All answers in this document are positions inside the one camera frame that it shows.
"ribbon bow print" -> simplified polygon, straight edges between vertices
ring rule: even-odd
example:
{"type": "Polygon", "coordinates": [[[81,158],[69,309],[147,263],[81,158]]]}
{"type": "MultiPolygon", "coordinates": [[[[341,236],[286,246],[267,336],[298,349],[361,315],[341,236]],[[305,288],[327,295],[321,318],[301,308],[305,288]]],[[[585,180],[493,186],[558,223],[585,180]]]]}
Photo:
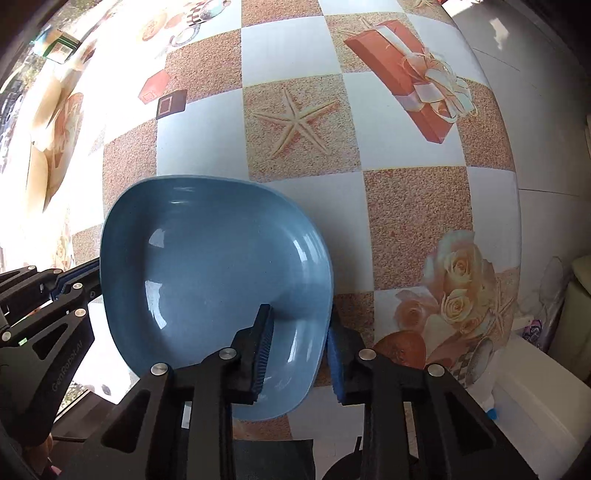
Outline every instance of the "ribbon bow print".
{"type": "Polygon", "coordinates": [[[439,55],[428,48],[425,48],[424,53],[411,51],[385,25],[372,27],[372,30],[377,31],[404,55],[402,66],[413,78],[414,91],[409,95],[395,97],[407,112],[419,112],[429,105],[440,118],[453,124],[458,117],[475,110],[468,84],[458,78],[439,55]]]}

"starfish print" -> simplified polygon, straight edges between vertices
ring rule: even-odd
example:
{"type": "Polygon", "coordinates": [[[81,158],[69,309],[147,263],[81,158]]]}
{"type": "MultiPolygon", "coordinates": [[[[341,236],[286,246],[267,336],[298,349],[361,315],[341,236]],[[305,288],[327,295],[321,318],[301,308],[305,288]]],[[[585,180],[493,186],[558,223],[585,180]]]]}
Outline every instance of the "starfish print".
{"type": "MultiPolygon", "coordinates": [[[[375,25],[372,25],[370,22],[368,22],[363,17],[359,17],[359,21],[361,22],[361,24],[363,25],[365,30],[371,30],[375,26],[375,25]]],[[[337,30],[337,32],[341,33],[343,35],[347,35],[347,37],[354,37],[355,35],[359,35],[361,33],[361,32],[350,32],[347,30],[337,30]]]]}
{"type": "Polygon", "coordinates": [[[411,7],[411,9],[421,8],[421,7],[428,7],[432,8],[433,10],[437,10],[437,7],[431,0],[417,0],[417,2],[411,7]]]}
{"type": "Polygon", "coordinates": [[[498,327],[501,332],[501,335],[505,334],[505,329],[503,328],[503,315],[507,312],[511,304],[515,301],[513,297],[511,297],[507,302],[503,305],[501,301],[501,282],[497,280],[496,282],[496,296],[495,296],[495,306],[492,309],[492,314],[495,318],[490,330],[494,327],[498,327]]]}
{"type": "Polygon", "coordinates": [[[290,144],[296,132],[298,132],[302,137],[308,139],[321,153],[329,155],[329,149],[318,137],[318,135],[314,133],[309,122],[330,110],[338,100],[331,100],[330,102],[309,106],[303,110],[299,110],[296,106],[296,103],[294,102],[293,97],[289,93],[289,90],[283,87],[281,101],[285,107],[285,113],[268,113],[262,111],[253,112],[253,115],[259,120],[265,120],[272,124],[281,125],[283,127],[279,139],[272,147],[271,158],[275,158],[287,145],[290,144]]]}

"gift box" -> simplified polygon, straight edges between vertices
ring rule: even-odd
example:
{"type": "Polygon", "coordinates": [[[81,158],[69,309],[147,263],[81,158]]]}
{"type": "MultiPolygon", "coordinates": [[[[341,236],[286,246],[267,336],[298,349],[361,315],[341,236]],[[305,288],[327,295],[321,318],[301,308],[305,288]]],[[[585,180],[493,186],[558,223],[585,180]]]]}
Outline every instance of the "gift box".
{"type": "Polygon", "coordinates": [[[442,143],[458,117],[474,110],[467,83],[398,20],[345,40],[392,92],[427,141],[442,143]]]}

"black square print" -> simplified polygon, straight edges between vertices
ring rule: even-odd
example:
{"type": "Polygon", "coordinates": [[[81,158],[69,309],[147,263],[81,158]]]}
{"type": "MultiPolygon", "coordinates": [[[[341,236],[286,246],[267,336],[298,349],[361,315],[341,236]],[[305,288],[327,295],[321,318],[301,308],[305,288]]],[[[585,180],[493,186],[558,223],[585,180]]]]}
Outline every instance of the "black square print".
{"type": "Polygon", "coordinates": [[[156,110],[156,120],[171,115],[172,113],[184,112],[187,105],[187,91],[177,90],[160,97],[158,100],[158,109],[156,110]]]}

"white tile square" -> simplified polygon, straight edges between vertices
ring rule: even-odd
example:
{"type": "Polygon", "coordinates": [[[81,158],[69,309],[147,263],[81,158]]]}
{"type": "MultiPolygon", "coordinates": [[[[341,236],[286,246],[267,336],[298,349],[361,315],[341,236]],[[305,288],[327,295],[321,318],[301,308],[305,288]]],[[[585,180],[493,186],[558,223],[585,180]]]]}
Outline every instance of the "white tile square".
{"type": "Polygon", "coordinates": [[[324,15],[403,12],[396,0],[318,0],[324,15]]]}
{"type": "MultiPolygon", "coordinates": [[[[395,318],[396,309],[402,303],[397,294],[408,290],[419,297],[433,299],[427,287],[393,288],[392,290],[376,290],[374,292],[374,339],[381,340],[390,333],[400,331],[400,326],[395,318]]],[[[431,315],[421,333],[425,341],[427,357],[447,338],[456,333],[453,327],[448,325],[441,316],[431,315]]]]}
{"type": "Polygon", "coordinates": [[[156,174],[248,179],[242,89],[188,103],[158,120],[156,174]]]}
{"type": "Polygon", "coordinates": [[[165,56],[142,61],[136,59],[124,65],[123,71],[119,71],[116,78],[111,77],[107,85],[96,85],[95,88],[108,92],[104,97],[105,144],[156,117],[158,100],[144,104],[139,93],[146,80],[163,70],[165,64],[165,56]]]}
{"type": "Polygon", "coordinates": [[[77,199],[70,203],[70,234],[103,223],[103,147],[90,153],[83,162],[71,162],[66,175],[68,191],[77,199]]]}
{"type": "Polygon", "coordinates": [[[363,435],[364,406],[342,406],[332,387],[313,388],[300,406],[287,416],[294,440],[363,435]]]}
{"type": "Polygon", "coordinates": [[[266,185],[293,199],[320,230],[332,260],[335,294],[374,289],[362,172],[277,180],[266,185]]]}
{"type": "Polygon", "coordinates": [[[324,17],[290,18],[242,29],[242,86],[340,71],[324,17]]]}
{"type": "Polygon", "coordinates": [[[456,75],[488,85],[474,52],[456,27],[420,15],[408,14],[408,19],[423,44],[439,53],[456,75]]]}
{"type": "Polygon", "coordinates": [[[344,73],[363,169],[464,166],[457,126],[443,143],[425,139],[373,72],[344,73]]]}
{"type": "Polygon", "coordinates": [[[468,167],[474,242],[495,272],[521,263],[521,214],[515,173],[468,167]]]}

